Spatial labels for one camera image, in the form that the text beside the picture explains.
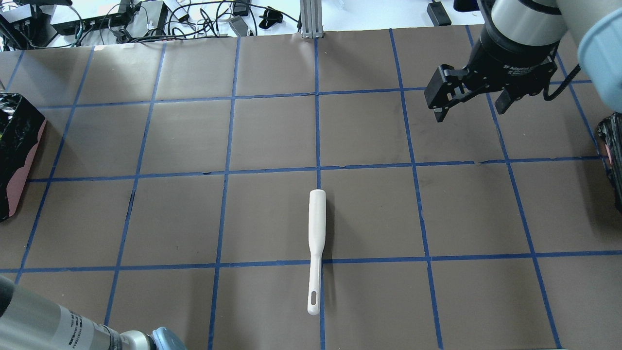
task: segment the electronic device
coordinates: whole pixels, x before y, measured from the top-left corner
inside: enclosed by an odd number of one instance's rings
[[[164,31],[168,13],[164,1],[144,1],[126,29],[133,37],[142,37],[149,29],[158,28]],[[158,31],[155,35],[161,35],[162,31]]]
[[[78,11],[85,23],[84,30],[124,26],[132,19],[134,6],[131,0],[74,0],[73,8]],[[78,16],[69,7],[57,6],[50,21],[60,35],[73,35],[80,28]]]
[[[443,3],[440,1],[432,0],[432,2],[428,4],[427,12],[435,27],[450,26],[452,24],[452,20],[449,18],[447,11],[445,11],[443,7]]]
[[[248,29],[248,25],[244,22],[244,19],[240,16],[233,16],[229,19],[229,25],[231,29],[238,37],[253,36],[253,32]]]
[[[5,36],[5,44],[15,49],[26,50],[35,45],[45,47],[56,31],[50,26],[50,16],[39,6],[22,5],[0,12],[0,32]]]
[[[251,0],[239,0],[238,2],[234,2],[231,7],[231,13],[234,16],[248,16],[251,7],[248,4],[251,3]]]

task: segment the cable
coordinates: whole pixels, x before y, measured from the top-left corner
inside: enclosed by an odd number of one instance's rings
[[[75,14],[78,16],[79,19],[79,25],[80,28],[76,28],[76,34],[74,36],[74,41],[71,44],[67,44],[67,45],[61,45],[61,46],[53,46],[53,47],[47,47],[47,46],[37,46],[35,44],[32,43],[32,40],[30,39],[30,37],[28,35],[26,35],[24,33],[23,30],[19,31],[20,34],[22,34],[22,36],[24,36],[24,38],[26,38],[26,41],[28,42],[28,44],[33,48],[33,49],[59,49],[61,47],[74,47],[76,46],[78,43],[81,43],[82,38],[83,38],[83,34],[84,32],[84,20],[82,19],[82,16],[78,13],[78,11],[76,11],[75,8],[73,8],[73,6],[68,6],[73,12],[75,12]]]
[[[559,85],[559,87],[552,93],[549,95],[549,85],[550,85],[550,81],[549,83],[544,87],[544,100],[545,101],[552,101],[555,99],[555,97],[559,96],[560,93],[562,93],[564,91],[564,89],[566,89],[566,87],[570,84],[570,82],[572,81],[572,79],[574,79],[577,74],[579,74],[579,72],[581,72],[581,66],[577,65],[569,74],[568,76],[566,76],[566,79],[564,79],[564,81],[561,83],[561,85]]]
[[[82,45],[82,41],[84,39],[86,39],[86,36],[89,33],[92,33],[95,30],[95,26],[91,26],[86,32],[82,33],[82,36],[80,37],[80,39],[78,40],[78,42],[76,43],[76,46],[81,46]]]
[[[172,11],[171,11],[171,13],[170,13],[170,16],[169,16],[169,22],[170,22],[170,20],[173,18],[173,16],[175,15],[175,12],[177,12],[179,9],[183,9],[183,8],[190,7],[190,6],[195,6],[195,5],[201,5],[201,6],[202,6],[202,5],[218,4],[219,8],[216,10],[216,15],[218,15],[218,11],[220,10],[220,6],[221,6],[221,4],[224,4],[224,3],[228,3],[228,4],[237,4],[237,3],[240,3],[240,4],[245,4],[245,5],[248,5],[248,6],[251,6],[251,7],[256,7],[256,8],[259,8],[259,9],[267,9],[267,7],[266,7],[266,6],[259,6],[259,5],[255,5],[255,4],[246,4],[245,2],[241,2],[241,1],[232,1],[232,0],[207,1],[207,2],[195,2],[194,4],[190,3],[190,4],[186,4],[186,5],[181,5],[181,6],[179,6],[178,8],[176,8],[176,9],[172,10]],[[290,15],[288,15],[288,14],[284,13],[284,12],[281,12],[281,13],[282,13],[285,17],[288,17],[289,19],[291,19],[292,21],[294,21],[295,23],[298,23],[298,20],[297,20],[297,19],[295,19],[295,18],[293,18],[292,16],[290,16]],[[216,31],[218,31],[218,21],[216,21]]]
[[[180,31],[180,32],[182,33],[182,35],[184,35],[183,30],[181,30],[181,29],[179,29],[179,28],[177,28],[177,27],[173,27],[173,35],[175,34],[175,30],[176,30],[176,29],[177,29],[178,31]]]
[[[69,6],[69,8],[75,12],[75,14],[78,16],[78,19],[80,20],[80,31],[79,33],[77,33],[75,35],[75,41],[73,42],[74,44],[76,44],[78,42],[78,40],[80,40],[80,38],[82,37],[82,33],[84,33],[84,20],[82,19],[82,16],[78,13],[78,11],[76,11],[76,9],[73,6]]]
[[[112,12],[112,10],[114,10],[114,8],[117,7],[117,6],[127,5],[127,6],[134,6],[134,7],[142,7],[141,4],[142,4],[142,1],[138,2],[137,4],[123,4],[123,3],[119,3],[119,4],[116,4],[113,7],[111,7],[110,10],[108,10],[108,12],[104,15],[104,17],[101,19],[101,22],[100,22],[99,31],[100,31],[100,39],[101,39],[101,44],[102,45],[105,45],[106,43],[104,42],[104,36],[101,34],[101,30],[102,30],[101,26],[104,24],[104,22],[106,22],[106,17],[108,17],[110,15],[110,12]],[[108,28],[110,28],[110,22],[111,21],[112,21],[112,18],[111,17],[108,18]]]
[[[200,14],[201,17],[203,18],[203,20],[205,21],[205,23],[207,24],[207,26],[210,27],[211,32],[214,33],[215,36],[219,36],[217,31],[214,30],[214,24],[210,18],[210,15],[207,14],[207,12],[205,12],[205,10],[203,10],[203,8],[200,8]]]

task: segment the black cable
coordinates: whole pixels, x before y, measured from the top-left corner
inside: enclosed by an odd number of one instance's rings
[[[24,48],[19,44],[18,39],[13,35],[12,27],[11,27],[11,24],[9,23],[9,21],[7,21],[2,16],[0,16],[0,17],[1,17],[0,18],[0,29],[2,30],[2,33],[4,33],[5,36],[8,36],[10,41],[15,46],[19,46],[19,47],[16,47],[15,49],[24,50]],[[5,39],[3,42],[4,42],[4,45],[8,47],[7,40]]]
[[[191,38],[184,38],[181,39],[179,37],[171,37],[171,38],[161,38],[161,37],[156,37],[155,39],[151,38],[151,39],[146,39],[146,38],[138,38],[140,40],[134,41],[134,42],[156,42],[156,41],[162,41],[162,40],[197,40],[197,39],[205,39],[204,37],[191,37]]]
[[[153,29],[149,29],[147,31],[147,34],[145,34],[145,36],[151,35],[151,34],[153,34],[154,32],[157,32],[157,31],[161,31],[163,35],[166,35],[166,32],[162,28],[153,28]]]
[[[24,38],[26,38],[26,41],[28,42],[28,45],[30,45],[33,49],[59,49],[62,47],[74,47],[76,46],[79,42],[81,42],[85,31],[84,28],[86,27],[86,23],[84,22],[84,20],[82,19],[81,15],[78,13],[78,11],[76,11],[75,8],[73,8],[73,6],[69,6],[69,8],[75,12],[75,14],[78,16],[78,27],[75,29],[76,30],[76,34],[74,36],[74,41],[71,44],[67,44],[67,45],[61,45],[61,46],[53,46],[53,47],[47,47],[47,46],[37,46],[35,44],[32,43],[32,40],[30,39],[30,37],[24,33],[23,29],[22,30],[18,30],[18,32],[20,34],[22,34],[22,36]]]
[[[135,38],[134,40],[130,41],[130,42],[150,42],[150,41],[158,41],[158,40],[167,40],[167,39],[178,39],[178,38],[186,38],[190,35],[194,35],[194,34],[198,34],[200,32],[203,31],[203,28],[194,31],[192,33],[188,33],[188,34],[184,34],[184,35],[153,35],[150,37],[140,37],[140,38]]]
[[[201,17],[203,18],[203,20],[205,20],[208,26],[210,27],[211,32],[214,33],[215,37],[218,37],[219,36],[218,31],[214,30],[214,23],[212,22],[210,15],[208,15],[207,12],[205,12],[205,10],[203,10],[202,7],[200,8],[200,13],[201,13]]]
[[[101,22],[100,22],[99,31],[100,31],[100,39],[101,39],[101,44],[102,45],[105,45],[106,43],[104,42],[104,36],[101,34],[101,30],[102,30],[101,26],[104,24],[104,22],[106,22],[106,17],[108,17],[110,15],[110,12],[112,12],[112,10],[114,10],[114,8],[117,7],[117,6],[127,5],[127,6],[134,6],[134,7],[142,7],[141,4],[142,4],[142,1],[138,2],[137,4],[123,4],[123,3],[119,3],[119,4],[116,4],[113,7],[111,7],[110,10],[108,10],[108,12],[104,15],[104,17],[101,19]],[[110,22],[111,21],[112,21],[112,18],[109,18],[108,19],[108,28],[110,28]]]
[[[95,30],[95,26],[91,26],[86,32],[82,33],[82,36],[80,37],[80,40],[78,40],[78,42],[76,43],[76,46],[81,46],[82,45],[82,41],[86,38],[86,36],[89,33],[92,33]]]
[[[220,1],[220,3],[218,4],[218,7],[216,8],[216,17],[218,17],[218,12],[220,11],[220,6],[226,2],[232,2],[232,3],[238,3],[239,1],[226,1],[226,0],[222,0]],[[249,6],[255,6],[255,7],[261,7],[261,8],[266,8],[266,7],[262,7],[262,6],[257,6],[257,5],[252,5],[252,4],[246,4],[245,2],[242,2],[242,4],[245,4],[246,7]],[[254,35],[259,35],[258,30],[257,30],[257,20],[255,19],[255,14],[253,13],[253,10],[251,10],[250,8],[248,9],[248,12],[251,13],[251,17],[253,18],[253,23],[255,25],[255,33]],[[219,28],[218,28],[218,20],[216,20],[216,31],[220,32]]]
[[[173,32],[173,35],[175,35],[175,30],[176,30],[176,29],[177,29],[178,31],[180,31],[180,32],[182,33],[182,35],[184,35],[183,30],[181,30],[181,29],[179,29],[179,28],[177,28],[177,27],[173,27],[173,31],[172,31],[172,32]]]
[[[562,93],[566,87],[570,84],[570,82],[572,81],[572,79],[574,79],[577,74],[579,74],[579,72],[581,72],[581,66],[577,65],[567,76],[566,79],[564,79],[564,81],[559,85],[559,87],[552,93],[549,95],[549,84],[550,82],[544,87],[544,100],[545,101],[552,101],[555,99],[555,97],[559,96],[560,93]]]
[[[171,13],[170,13],[170,16],[169,16],[169,21],[173,18],[173,16],[175,15],[175,12],[177,12],[179,9],[183,9],[183,8],[190,7],[190,6],[195,6],[195,5],[201,5],[201,6],[202,6],[202,5],[211,5],[211,4],[218,4],[218,6],[219,6],[219,8],[218,8],[218,9],[220,9],[220,5],[221,5],[221,4],[223,4],[223,3],[229,3],[229,4],[237,4],[237,3],[240,3],[240,4],[246,4],[245,2],[241,2],[241,1],[234,1],[234,0],[222,0],[222,1],[195,2],[194,4],[190,3],[190,4],[186,4],[186,5],[181,5],[181,6],[179,6],[178,8],[176,8],[176,9],[172,10],[172,11],[171,11]],[[256,8],[259,8],[259,9],[267,9],[267,7],[266,7],[266,6],[259,6],[259,5],[255,5],[255,4],[246,4],[246,5],[251,6],[251,7],[256,7]],[[290,15],[288,15],[288,14],[284,13],[284,12],[281,12],[281,11],[279,11],[279,12],[280,12],[280,13],[282,13],[282,14],[283,14],[283,16],[288,17],[288,18],[289,18],[289,19],[291,19],[292,21],[294,21],[294,22],[298,23],[298,20],[297,20],[296,18],[293,18],[292,16],[290,16]],[[216,21],[216,30],[218,30],[218,21]]]

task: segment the black box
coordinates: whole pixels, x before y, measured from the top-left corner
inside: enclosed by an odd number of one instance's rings
[[[95,26],[108,28],[124,26],[134,14],[131,0],[74,0],[73,7],[84,20],[85,30]],[[74,35],[80,28],[78,16],[67,6],[56,6],[50,23],[60,35]]]
[[[452,23],[452,20],[449,19],[449,15],[447,14],[447,11],[445,11],[442,2],[429,3],[427,12],[435,27],[449,26]]]
[[[0,93],[0,222],[16,213],[45,128],[45,117],[18,93]]]

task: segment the grid square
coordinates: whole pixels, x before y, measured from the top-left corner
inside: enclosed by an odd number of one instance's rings
[[[445,349],[552,349],[531,259],[433,262]]]
[[[225,170],[230,101],[154,106],[141,173]]]
[[[577,94],[583,114],[590,124],[590,129],[595,133],[596,127],[601,120],[612,115],[613,110],[603,103],[593,84],[573,84],[572,88]]]
[[[409,163],[398,92],[320,97],[322,165]]]
[[[510,158],[596,155],[594,142],[570,91],[564,91],[555,101],[526,97],[497,116]]]
[[[71,105],[76,99],[91,47],[28,50],[11,85],[35,106]]]
[[[104,323],[113,277],[112,271],[25,273],[19,285],[93,322]]]
[[[486,97],[452,108],[442,123],[427,108],[423,91],[404,93],[417,162],[503,159],[499,135]]]
[[[21,53],[22,51],[0,52],[0,80],[5,87],[11,79],[11,75],[13,75]]]
[[[26,266],[114,266],[131,193],[129,180],[52,183]]]
[[[324,285],[326,349],[439,348],[425,262],[325,265]]]
[[[0,268],[19,268],[45,184],[27,183],[14,216],[0,222]]]
[[[313,40],[291,34],[240,41],[237,96],[315,91]]]
[[[78,102],[151,100],[161,55],[162,43],[97,47]]]
[[[622,218],[601,161],[512,168],[536,251],[622,249]]]
[[[417,169],[432,255],[529,253],[505,164]]]
[[[47,179],[50,176],[54,159],[56,159],[56,154],[58,153],[58,146],[63,138],[65,126],[69,119],[69,113],[71,113],[71,110],[66,108],[43,111],[47,123],[32,162],[30,178]]]
[[[151,334],[165,326],[188,349],[207,349],[214,269],[121,271],[110,328]]]
[[[215,263],[223,176],[141,179],[123,265]]]
[[[77,109],[54,176],[136,173],[148,112],[149,105]]]
[[[322,171],[328,258],[423,256],[412,168]]]
[[[231,170],[315,167],[313,97],[235,103]]]
[[[235,50],[234,39],[167,43],[155,98],[231,96]]]
[[[309,267],[224,268],[214,350],[320,348],[320,324],[305,311]]]
[[[622,257],[539,259],[559,338],[568,349],[618,349]]]
[[[440,64],[460,69],[471,54],[464,26],[394,29],[393,36],[404,87],[427,86]]]
[[[223,262],[309,258],[307,215],[316,172],[229,176]]]
[[[320,91],[399,88],[389,31],[327,32],[317,45]]]

